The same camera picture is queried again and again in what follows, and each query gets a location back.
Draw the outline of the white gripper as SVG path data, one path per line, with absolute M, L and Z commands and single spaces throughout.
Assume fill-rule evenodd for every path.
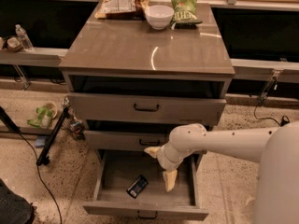
M 157 158 L 162 168 L 165 169 L 165 171 L 163 171 L 165 189 L 167 192 L 171 191 L 176 183 L 178 174 L 176 169 L 184 160 L 182 153 L 168 144 L 161 147 L 146 147 L 144 151 L 152 158 Z

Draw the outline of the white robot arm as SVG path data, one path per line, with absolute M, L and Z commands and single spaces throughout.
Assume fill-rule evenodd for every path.
M 145 152 L 164 169 L 165 188 L 175 186 L 177 168 L 206 150 L 259 164 L 253 224 L 299 224 L 299 122 L 282 127 L 212 131 L 199 124 L 177 126 L 169 141 Z

